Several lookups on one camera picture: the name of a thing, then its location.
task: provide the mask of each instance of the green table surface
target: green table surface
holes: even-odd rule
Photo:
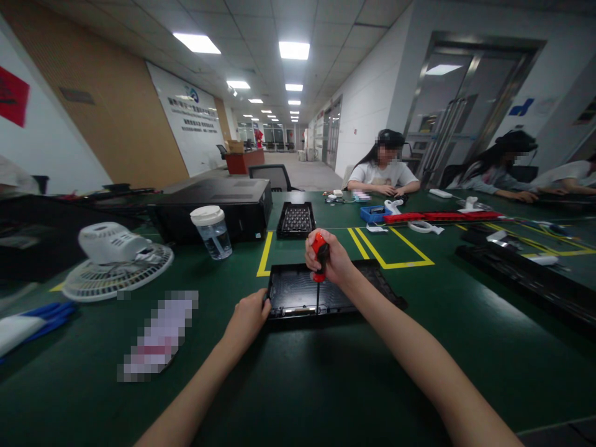
[[[507,215],[569,224],[570,231],[596,242],[594,213],[474,195]],[[332,207],[321,192],[274,193],[270,230],[284,201],[311,201],[317,225],[337,234],[354,260],[363,254],[347,228],[358,227],[386,263],[421,260],[393,232],[363,229],[360,204]],[[371,202],[380,203],[380,197]],[[412,194],[403,211],[457,208],[454,199],[422,191]],[[559,251],[581,250],[517,224],[502,224],[507,225]],[[386,269],[386,279],[408,301],[407,313],[437,337],[514,431],[596,413],[594,343],[455,256],[463,229],[449,225],[440,236],[397,231],[432,265]],[[160,240],[150,228],[143,234]],[[267,286],[268,278],[257,276],[264,248],[263,242],[239,243],[227,260],[212,261],[203,246],[175,247],[170,269],[130,299],[80,305],[68,325],[13,351],[0,366],[0,445],[131,445],[205,360],[234,304]],[[266,269],[301,263],[303,256],[304,241],[278,241],[273,235]],[[595,260],[594,254],[562,258],[570,274],[591,287],[596,287]],[[49,291],[65,276],[41,284],[0,317],[66,300]],[[198,290],[199,308],[174,361],[149,382],[117,382],[117,366],[151,309],[175,290]],[[195,442],[449,444],[434,408],[358,314],[267,323],[222,386]]]

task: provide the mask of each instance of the cardboard box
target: cardboard box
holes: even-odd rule
[[[244,153],[244,142],[227,140],[225,142],[225,148],[229,153]]]

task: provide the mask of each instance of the white bottle cap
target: white bottle cap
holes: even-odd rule
[[[206,207],[197,208],[191,212],[191,220],[194,225],[198,227],[206,227],[208,225],[215,225],[224,219],[224,212],[217,205],[210,205]]]

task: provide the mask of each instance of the ceiling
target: ceiling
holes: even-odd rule
[[[308,121],[412,0],[38,0],[90,31],[229,103],[239,122],[253,115],[291,125]],[[595,14],[594,0],[469,0],[527,9]],[[172,33],[209,36],[220,55],[193,53]],[[309,42],[309,59],[279,56],[278,42]],[[226,81],[251,89],[233,97]],[[303,84],[286,92],[285,84]],[[260,98],[263,104],[248,99]],[[288,106],[289,99],[301,101]]]

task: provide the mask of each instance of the red sign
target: red sign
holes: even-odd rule
[[[0,116],[25,127],[29,84],[0,67]]]

